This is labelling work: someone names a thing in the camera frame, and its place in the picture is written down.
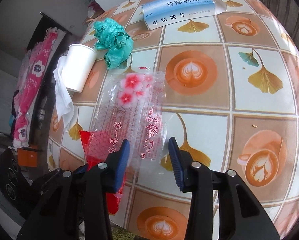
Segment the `red snack wrapper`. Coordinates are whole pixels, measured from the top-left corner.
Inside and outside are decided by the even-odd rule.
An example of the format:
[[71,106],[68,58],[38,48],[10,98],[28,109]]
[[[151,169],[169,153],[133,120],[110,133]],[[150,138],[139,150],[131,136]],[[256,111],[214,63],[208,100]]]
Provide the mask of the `red snack wrapper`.
[[130,142],[123,139],[120,149],[108,146],[105,157],[90,153],[94,138],[92,132],[80,131],[81,141],[87,160],[86,207],[103,217],[118,212],[122,189],[125,185],[125,171],[130,153]]

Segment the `clear floral plastic bag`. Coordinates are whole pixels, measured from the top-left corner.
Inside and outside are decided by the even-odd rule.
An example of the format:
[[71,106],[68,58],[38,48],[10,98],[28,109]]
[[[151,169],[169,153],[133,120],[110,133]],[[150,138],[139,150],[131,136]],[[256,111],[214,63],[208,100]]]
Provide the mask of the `clear floral plastic bag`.
[[90,165],[104,161],[127,139],[128,170],[154,174],[166,139],[164,79],[163,72],[114,73],[106,78],[86,150]]

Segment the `orange box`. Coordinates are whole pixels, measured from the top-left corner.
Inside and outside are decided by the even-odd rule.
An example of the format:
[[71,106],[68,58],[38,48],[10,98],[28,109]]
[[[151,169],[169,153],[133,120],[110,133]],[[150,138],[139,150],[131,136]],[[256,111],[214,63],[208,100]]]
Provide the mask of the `orange box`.
[[24,167],[38,166],[38,151],[31,148],[19,148],[17,150],[18,164]]

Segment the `white tissue paper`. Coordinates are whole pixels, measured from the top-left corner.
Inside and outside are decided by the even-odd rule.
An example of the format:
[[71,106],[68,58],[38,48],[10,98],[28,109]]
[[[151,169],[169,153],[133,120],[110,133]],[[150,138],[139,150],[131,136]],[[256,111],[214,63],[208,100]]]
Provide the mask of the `white tissue paper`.
[[56,112],[58,120],[63,120],[64,129],[67,132],[70,127],[70,123],[74,117],[74,105],[71,96],[65,86],[65,83],[61,77],[62,70],[65,66],[66,56],[61,56],[58,59],[57,66],[53,71],[55,79],[55,100],[56,100]]

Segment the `white paper cup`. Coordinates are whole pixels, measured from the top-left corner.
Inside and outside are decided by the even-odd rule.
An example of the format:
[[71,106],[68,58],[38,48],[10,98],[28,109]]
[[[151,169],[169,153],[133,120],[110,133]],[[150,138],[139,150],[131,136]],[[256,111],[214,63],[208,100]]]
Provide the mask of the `white paper cup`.
[[64,86],[71,91],[81,93],[96,57],[96,51],[89,46],[70,45],[60,75]]

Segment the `pink floral fabric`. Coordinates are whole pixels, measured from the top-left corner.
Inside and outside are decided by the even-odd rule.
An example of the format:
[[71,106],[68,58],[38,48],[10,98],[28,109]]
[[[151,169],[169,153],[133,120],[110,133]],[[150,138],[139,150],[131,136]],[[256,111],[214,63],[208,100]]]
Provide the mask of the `pink floral fabric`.
[[60,30],[49,28],[41,42],[26,54],[19,70],[18,83],[12,101],[13,123],[11,137],[13,147],[18,149],[29,145],[30,124],[34,100],[48,68],[54,44]]

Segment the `patterned vinyl tablecloth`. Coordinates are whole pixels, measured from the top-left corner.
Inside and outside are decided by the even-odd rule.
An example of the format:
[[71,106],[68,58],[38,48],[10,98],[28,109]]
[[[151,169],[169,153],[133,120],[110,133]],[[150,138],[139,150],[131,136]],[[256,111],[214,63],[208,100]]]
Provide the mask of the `patterned vinyl tablecloth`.
[[[260,0],[222,0],[228,8],[220,15],[148,30],[142,6],[152,1],[128,0],[95,19],[116,20],[134,40],[120,72],[164,72],[165,143],[175,137],[211,170],[235,170],[280,237],[299,239],[292,237],[299,225],[299,52],[291,36]],[[94,21],[81,40],[89,47],[97,41]],[[111,74],[99,55],[83,91],[73,94],[69,132],[53,111],[49,170],[86,163],[79,131],[92,128]],[[131,232],[125,235],[184,239],[190,202],[191,194],[175,183],[165,145],[154,174],[127,172],[119,210],[110,219]]]

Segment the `green crumpled plastic bag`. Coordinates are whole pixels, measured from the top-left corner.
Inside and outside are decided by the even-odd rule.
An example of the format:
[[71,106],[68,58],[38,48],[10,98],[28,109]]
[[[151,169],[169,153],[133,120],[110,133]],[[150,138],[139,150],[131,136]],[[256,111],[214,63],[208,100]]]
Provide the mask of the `green crumpled plastic bag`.
[[111,18],[94,23],[96,50],[106,50],[104,61],[108,69],[118,68],[128,59],[134,48],[133,39],[126,33],[123,26]]

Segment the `blue white medicine box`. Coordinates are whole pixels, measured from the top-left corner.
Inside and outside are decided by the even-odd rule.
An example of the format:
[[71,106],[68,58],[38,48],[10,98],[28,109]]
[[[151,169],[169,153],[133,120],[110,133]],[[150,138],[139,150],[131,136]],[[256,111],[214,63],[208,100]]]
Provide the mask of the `blue white medicine box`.
[[156,0],[144,4],[143,20],[149,30],[227,11],[222,0]]

